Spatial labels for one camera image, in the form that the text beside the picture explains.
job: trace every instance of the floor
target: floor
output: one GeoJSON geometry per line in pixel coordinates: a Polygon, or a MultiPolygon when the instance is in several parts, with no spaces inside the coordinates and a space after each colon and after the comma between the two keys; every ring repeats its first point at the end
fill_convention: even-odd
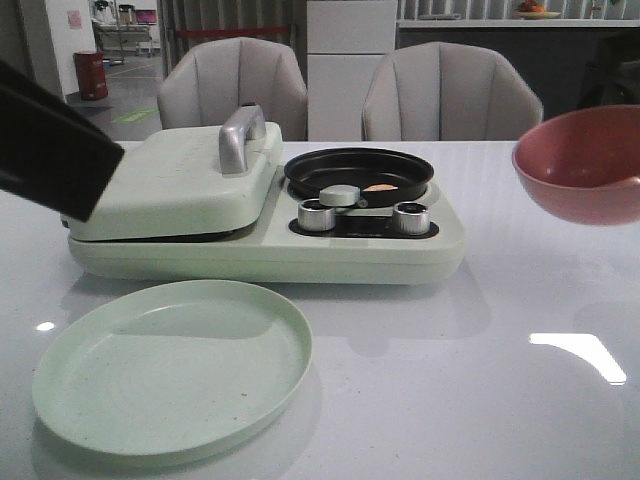
{"type": "Polygon", "coordinates": [[[67,99],[69,106],[84,115],[112,140],[144,140],[162,129],[156,93],[162,82],[162,56],[124,56],[117,65],[105,62],[108,95],[83,101],[79,94],[67,99]]]}

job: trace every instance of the bowl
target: bowl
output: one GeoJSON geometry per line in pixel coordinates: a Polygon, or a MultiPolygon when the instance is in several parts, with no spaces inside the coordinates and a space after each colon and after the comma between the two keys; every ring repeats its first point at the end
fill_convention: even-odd
{"type": "Polygon", "coordinates": [[[640,105],[586,108],[526,132],[513,165],[529,196],[570,222],[640,219],[640,105]]]}

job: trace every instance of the frying pan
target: frying pan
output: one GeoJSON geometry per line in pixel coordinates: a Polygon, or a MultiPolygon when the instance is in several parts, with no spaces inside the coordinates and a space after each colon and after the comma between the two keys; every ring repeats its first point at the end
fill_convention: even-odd
{"type": "Polygon", "coordinates": [[[360,189],[361,208],[389,207],[415,200],[427,190],[433,167],[407,153],[379,148],[332,148],[305,153],[284,167],[291,190],[302,198],[318,198],[332,185],[360,189]],[[393,190],[366,191],[373,185],[393,185],[393,190]]]}

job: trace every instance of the chair backrest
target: chair backrest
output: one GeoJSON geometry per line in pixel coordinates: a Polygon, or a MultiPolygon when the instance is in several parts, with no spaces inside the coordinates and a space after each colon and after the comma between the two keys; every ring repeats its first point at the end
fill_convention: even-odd
{"type": "Polygon", "coordinates": [[[291,47],[237,37],[193,47],[158,92],[162,127],[222,125],[243,104],[262,107],[284,140],[305,140],[307,88],[291,47]]]}
{"type": "Polygon", "coordinates": [[[362,131],[379,141],[516,140],[542,118],[542,103],[501,54],[430,42],[383,57],[362,131]]]}

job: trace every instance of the light green plate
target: light green plate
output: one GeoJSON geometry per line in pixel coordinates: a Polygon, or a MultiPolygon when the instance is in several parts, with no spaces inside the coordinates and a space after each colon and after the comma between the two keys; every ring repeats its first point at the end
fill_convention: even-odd
{"type": "Polygon", "coordinates": [[[65,440],[114,461],[223,452],[282,412],[311,361],[304,315],[256,285],[195,280],[119,298],[49,347],[33,401],[65,440]]]}

